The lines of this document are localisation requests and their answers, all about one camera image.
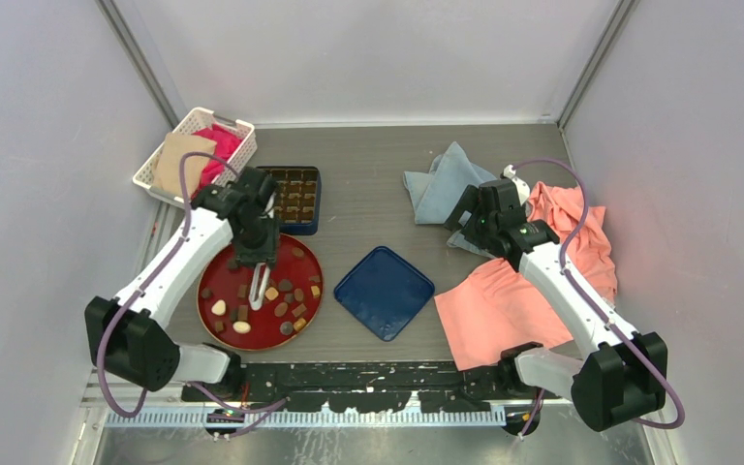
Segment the metal tongs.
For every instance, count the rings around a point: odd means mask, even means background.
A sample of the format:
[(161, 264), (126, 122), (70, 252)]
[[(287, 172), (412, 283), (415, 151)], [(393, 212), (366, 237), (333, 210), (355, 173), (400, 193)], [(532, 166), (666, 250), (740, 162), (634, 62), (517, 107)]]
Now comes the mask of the metal tongs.
[(271, 269), (267, 263), (257, 263), (250, 283), (248, 301), (250, 309), (258, 311), (264, 302), (264, 293), (268, 286)]

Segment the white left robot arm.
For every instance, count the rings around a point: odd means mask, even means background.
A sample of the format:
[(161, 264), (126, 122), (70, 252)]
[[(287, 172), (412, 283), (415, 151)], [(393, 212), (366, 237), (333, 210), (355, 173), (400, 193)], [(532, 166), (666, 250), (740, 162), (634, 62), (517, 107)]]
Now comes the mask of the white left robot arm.
[(170, 382), (203, 382), (222, 400), (240, 394), (236, 355), (174, 342), (166, 332), (181, 298), (207, 265), (232, 247), (241, 268), (274, 267), (279, 221), (269, 214), (276, 180), (247, 167), (225, 186), (208, 185), (191, 202), (181, 229), (129, 285), (94, 297), (84, 312), (95, 366), (150, 392)]

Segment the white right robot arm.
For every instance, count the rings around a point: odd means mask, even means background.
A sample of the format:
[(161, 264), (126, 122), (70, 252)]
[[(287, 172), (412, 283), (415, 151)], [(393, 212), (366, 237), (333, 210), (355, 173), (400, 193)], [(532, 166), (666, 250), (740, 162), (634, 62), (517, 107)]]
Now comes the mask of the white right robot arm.
[(528, 219), (516, 183), (498, 179), (468, 185), (444, 226), (507, 260), (545, 298), (581, 357), (556, 354), (537, 341), (504, 350), (495, 367), (499, 390), (520, 398), (548, 391), (571, 401), (586, 426), (605, 431), (661, 410), (667, 383), (667, 345), (618, 316), (590, 287), (558, 234)]

